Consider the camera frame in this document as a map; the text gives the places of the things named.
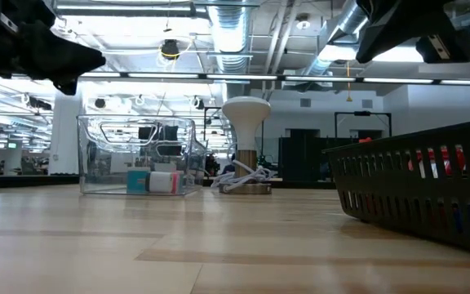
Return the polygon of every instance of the white cable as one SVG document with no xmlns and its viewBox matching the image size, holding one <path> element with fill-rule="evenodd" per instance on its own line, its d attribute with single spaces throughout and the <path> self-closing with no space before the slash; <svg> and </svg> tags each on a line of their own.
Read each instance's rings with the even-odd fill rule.
<svg viewBox="0 0 470 294">
<path fill-rule="evenodd" d="M 237 187 L 244 185 L 249 180 L 255 180 L 258 183 L 261 183 L 263 181 L 271 179 L 271 176 L 270 176 L 271 172 L 267 168 L 258 167 L 257 170 L 254 171 L 251 168 L 249 168 L 246 164 L 241 163 L 238 160 L 233 160 L 232 163 L 237 164 L 239 167 L 244 168 L 247 172 L 249 172 L 249 174 L 246 176 L 239 177 L 239 178 L 235 177 L 235 172 L 229 172 L 225 175 L 217 176 L 213 180 L 213 184 L 211 184 L 212 188 L 216 188 L 222 184 L 222 185 L 226 185 L 224 187 L 224 192 L 228 192 L 233 189 L 236 189 Z"/>
</svg>

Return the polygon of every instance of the ceiling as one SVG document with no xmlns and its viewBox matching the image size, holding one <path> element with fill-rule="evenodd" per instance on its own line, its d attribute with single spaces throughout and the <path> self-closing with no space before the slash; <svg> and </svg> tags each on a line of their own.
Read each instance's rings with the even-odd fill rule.
<svg viewBox="0 0 470 294">
<path fill-rule="evenodd" d="M 182 73 L 214 73 L 217 72 L 217 59 L 212 56 L 215 53 L 214 38 L 211 32 L 210 21 L 201 17 L 195 19 L 186 17 L 167 17 L 168 8 L 179 5 L 179 1 L 114 1 L 100 0 L 44 0 L 48 5 L 56 7 L 71 7 L 84 5 L 121 4 L 124 9 L 108 13 L 106 10 L 69 10 L 59 9 L 58 20 L 53 27 L 53 32 L 82 45 L 101 50 L 107 58 L 107 64 L 96 71 L 125 71 L 125 72 L 182 72 Z M 131 9 L 132 2 L 137 5 L 157 5 L 157 11 L 137 11 Z M 344 0 L 304 0 L 296 15 L 308 14 L 309 27 L 299 29 L 293 22 L 289 38 L 285 46 L 284 54 L 278 63 L 278 72 L 284 70 L 303 69 L 318 55 L 321 44 L 319 35 L 324 21 L 337 17 L 341 12 Z M 280 11 L 280 0 L 248 1 L 249 4 L 259 4 L 251 10 L 251 25 L 249 32 L 250 56 L 248 74 L 265 74 L 268 50 L 272 46 L 274 27 L 282 26 L 279 35 L 280 42 L 286 35 L 286 24 L 292 9 L 289 2 L 286 8 L 286 17 L 282 24 L 277 24 L 277 15 Z M 197 5 L 197 11 L 204 10 L 204 6 Z M 70 11 L 71 15 L 64 15 L 62 11 Z M 449 5 L 446 11 L 453 19 L 462 19 L 470 16 L 470 1 L 458 0 L 454 5 Z M 179 16 L 178 12 L 172 12 L 171 16 Z M 160 58 L 159 48 L 165 39 L 175 39 L 181 55 L 174 62 L 164 61 Z M 274 58 L 279 58 L 279 52 L 273 53 Z M 329 70 L 333 75 L 352 75 L 361 77 L 397 77 L 397 78 L 470 78 L 470 64 L 468 65 L 434 65 L 430 67 L 418 62 L 381 62 L 373 61 L 361 65 L 355 60 L 334 62 Z M 106 78 L 102 81 L 80 82 L 80 88 L 84 91 L 86 111 L 91 114 L 147 114 L 147 115 L 175 115 L 192 118 L 196 121 L 197 133 L 201 135 L 204 125 L 203 110 L 197 109 L 197 99 L 202 100 L 205 106 L 221 106 L 226 99 L 225 85 L 220 83 L 162 83 L 162 82 L 110 82 Z M 262 83 L 252 83 L 253 95 L 262 95 Z M 283 91 L 278 83 L 270 88 L 274 91 L 270 103 L 276 104 L 280 111 L 287 111 L 288 103 L 298 104 L 293 96 L 300 96 L 296 91 Z M 396 87 L 370 84 L 357 84 L 352 86 L 356 95 L 369 92 L 371 97 L 385 96 Z M 333 84 L 324 89 L 324 97 L 341 97 L 342 92 L 348 91 L 345 83 Z M 27 106 L 27 97 L 32 96 L 50 104 L 55 108 L 55 97 L 60 93 L 48 81 L 30 81 L 27 79 L 4 80 L 0 79 L 0 128 L 4 131 L 19 128 L 22 132 L 34 136 L 37 134 L 45 142 L 51 135 L 52 111 L 33 109 Z M 96 99 L 106 99 L 109 107 L 99 109 L 95 107 Z M 334 106 L 324 104 L 312 108 L 310 112 L 330 111 Z M 208 139 L 215 141 L 215 149 L 222 152 L 230 144 L 228 136 L 219 139 L 220 134 L 210 135 L 211 130 L 220 130 L 222 134 L 229 134 L 228 122 L 225 119 L 215 119 L 207 127 Z"/>
</svg>

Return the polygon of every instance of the red object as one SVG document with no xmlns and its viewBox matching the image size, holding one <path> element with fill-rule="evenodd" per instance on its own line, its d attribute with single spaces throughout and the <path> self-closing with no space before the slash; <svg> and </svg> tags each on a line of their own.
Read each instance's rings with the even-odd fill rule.
<svg viewBox="0 0 470 294">
<path fill-rule="evenodd" d="M 365 139 L 359 139 L 358 140 L 358 143 L 366 143 L 366 142 L 371 142 L 373 139 L 371 139 L 370 137 L 367 137 Z"/>
<path fill-rule="evenodd" d="M 435 160 L 434 151 L 429 150 L 428 152 L 429 152 L 429 159 L 434 161 Z M 450 168 L 449 153 L 447 152 L 447 149 L 441 150 L 441 156 L 444 160 L 444 164 L 446 165 L 446 175 L 451 176 L 453 174 L 453 171 Z M 416 158 L 418 159 L 419 162 L 422 161 L 422 153 L 420 151 L 416 153 Z M 456 158 L 458 159 L 458 164 L 460 166 L 460 169 L 463 170 L 463 168 L 465 167 L 465 157 L 463 156 L 463 152 L 461 149 L 456 149 Z M 409 170 L 412 171 L 413 163 L 411 161 L 409 161 L 408 166 L 409 166 Z"/>
</svg>

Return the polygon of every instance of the transparent container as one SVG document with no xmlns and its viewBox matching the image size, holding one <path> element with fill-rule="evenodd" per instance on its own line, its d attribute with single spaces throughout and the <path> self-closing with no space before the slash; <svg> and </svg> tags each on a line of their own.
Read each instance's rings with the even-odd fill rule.
<svg viewBox="0 0 470 294">
<path fill-rule="evenodd" d="M 187 118 L 78 116 L 84 194 L 185 195 L 199 190 L 206 147 Z"/>
</svg>

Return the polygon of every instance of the desk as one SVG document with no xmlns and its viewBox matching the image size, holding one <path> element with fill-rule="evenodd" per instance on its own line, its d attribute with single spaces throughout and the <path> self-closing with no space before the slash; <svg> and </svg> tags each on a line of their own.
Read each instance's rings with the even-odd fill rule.
<svg viewBox="0 0 470 294">
<path fill-rule="evenodd" d="M 0 293 L 10 292 L 460 293 L 470 253 L 363 224 L 330 190 L 1 189 Z"/>
</svg>

